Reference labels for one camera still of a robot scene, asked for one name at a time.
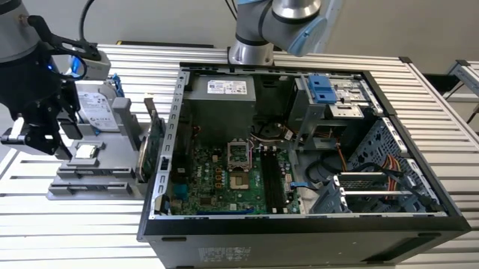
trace robotic arm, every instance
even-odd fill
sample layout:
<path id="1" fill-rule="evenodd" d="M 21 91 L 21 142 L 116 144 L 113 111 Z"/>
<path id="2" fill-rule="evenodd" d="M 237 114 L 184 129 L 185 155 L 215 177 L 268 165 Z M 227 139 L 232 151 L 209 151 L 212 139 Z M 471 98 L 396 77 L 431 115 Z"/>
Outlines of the robotic arm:
<path id="1" fill-rule="evenodd" d="M 15 121 L 1 144 L 71 159 L 59 131 L 61 126 L 68 138 L 81 139 L 75 80 L 105 79 L 108 58 L 93 44 L 53 35 L 44 19 L 28 15 L 21 0 L 0 0 L 0 40 L 0 103 Z M 53 55 L 75 56 L 81 63 L 79 77 L 57 72 Z"/>
<path id="2" fill-rule="evenodd" d="M 308 53 L 327 25 L 320 6 L 320 0 L 239 0 L 229 62 L 272 65 L 273 45 L 299 57 Z M 59 73 L 53 55 L 73 56 L 79 77 Z M 0 103 L 15 121 L 1 144 L 71 159 L 59 131 L 61 126 L 69 139 L 81 139 L 75 81 L 104 80 L 108 71 L 107 55 L 95 44 L 56 36 L 44 19 L 28 15 L 21 0 L 0 0 Z"/>
<path id="3" fill-rule="evenodd" d="M 272 65 L 273 46 L 301 57 L 312 51 L 327 27 L 320 0 L 239 0 L 233 64 Z"/>

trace workbench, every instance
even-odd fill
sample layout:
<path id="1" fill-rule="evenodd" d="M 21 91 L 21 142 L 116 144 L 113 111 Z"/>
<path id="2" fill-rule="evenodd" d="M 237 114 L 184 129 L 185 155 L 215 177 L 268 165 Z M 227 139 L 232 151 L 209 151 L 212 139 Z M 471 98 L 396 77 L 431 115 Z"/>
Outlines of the workbench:
<path id="1" fill-rule="evenodd" d="M 100 45 L 121 77 L 132 112 L 149 116 L 144 94 L 168 118 L 179 62 L 227 63 L 224 49 Z M 404 58 L 275 54 L 276 66 L 372 73 L 470 225 L 479 228 L 479 138 Z M 0 164 L 0 268 L 161 268 L 136 241 L 143 201 L 48 201 L 60 161 L 11 150 Z M 399 269 L 479 268 L 479 231 L 444 243 Z"/>
<path id="2" fill-rule="evenodd" d="M 450 75 L 455 75 L 467 88 L 479 96 L 479 62 L 456 60 L 456 64 L 450 70 Z"/>

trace screw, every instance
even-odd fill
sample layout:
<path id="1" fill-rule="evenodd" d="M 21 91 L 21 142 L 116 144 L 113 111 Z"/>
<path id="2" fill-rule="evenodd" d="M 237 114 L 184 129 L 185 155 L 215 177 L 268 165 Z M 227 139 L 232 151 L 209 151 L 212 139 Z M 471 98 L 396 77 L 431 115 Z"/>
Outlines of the screw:
<path id="1" fill-rule="evenodd" d="M 28 16 L 27 15 L 20 14 L 17 19 L 20 20 L 20 23 L 21 23 L 23 26 L 25 26 L 25 27 L 29 26 L 29 24 L 28 24 Z"/>

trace green circuit board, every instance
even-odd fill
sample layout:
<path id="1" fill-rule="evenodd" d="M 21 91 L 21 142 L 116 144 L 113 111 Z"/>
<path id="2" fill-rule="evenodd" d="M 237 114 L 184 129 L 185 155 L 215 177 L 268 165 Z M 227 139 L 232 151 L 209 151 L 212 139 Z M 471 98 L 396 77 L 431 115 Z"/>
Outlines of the green circuit board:
<path id="1" fill-rule="evenodd" d="M 280 180 L 287 212 L 299 213 L 296 191 L 288 189 L 292 179 L 285 152 L 277 153 L 281 166 Z M 227 149 L 197 147 L 193 150 L 192 175 L 188 180 L 188 195 L 183 201 L 173 200 L 173 215 L 261 215 L 268 214 L 261 174 L 260 150 L 251 152 L 251 169 L 228 169 Z"/>

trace motherboard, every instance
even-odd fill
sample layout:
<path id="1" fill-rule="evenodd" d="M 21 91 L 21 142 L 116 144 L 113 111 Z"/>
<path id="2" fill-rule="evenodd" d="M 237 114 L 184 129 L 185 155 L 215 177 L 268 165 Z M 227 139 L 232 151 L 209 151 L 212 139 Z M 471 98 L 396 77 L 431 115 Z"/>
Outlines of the motherboard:
<path id="1" fill-rule="evenodd" d="M 196 147 L 192 156 L 189 180 L 173 186 L 173 215 L 299 214 L 285 151 L 251 148 L 244 152 L 231 145 Z M 248 160 L 249 165 L 232 167 L 231 160 L 241 164 Z"/>

